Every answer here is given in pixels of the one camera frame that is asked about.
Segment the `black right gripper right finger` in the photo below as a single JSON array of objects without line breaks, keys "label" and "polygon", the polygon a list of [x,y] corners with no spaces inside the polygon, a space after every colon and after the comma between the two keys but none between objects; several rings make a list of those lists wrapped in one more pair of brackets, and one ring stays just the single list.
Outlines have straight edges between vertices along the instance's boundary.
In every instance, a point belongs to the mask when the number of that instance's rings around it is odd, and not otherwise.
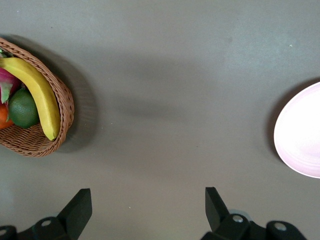
[{"label": "black right gripper right finger", "polygon": [[240,213],[230,213],[215,187],[205,189],[205,213],[211,228],[203,240],[306,240],[293,224],[273,220],[259,226]]}]

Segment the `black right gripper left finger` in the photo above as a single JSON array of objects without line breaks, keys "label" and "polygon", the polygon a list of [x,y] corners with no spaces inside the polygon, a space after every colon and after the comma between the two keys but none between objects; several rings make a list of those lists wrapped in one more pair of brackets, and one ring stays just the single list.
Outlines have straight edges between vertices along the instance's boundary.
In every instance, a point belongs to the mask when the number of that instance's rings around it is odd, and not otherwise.
[{"label": "black right gripper left finger", "polygon": [[91,190],[83,188],[57,216],[45,217],[21,232],[17,232],[13,225],[2,225],[0,238],[2,240],[77,240],[91,216]]}]

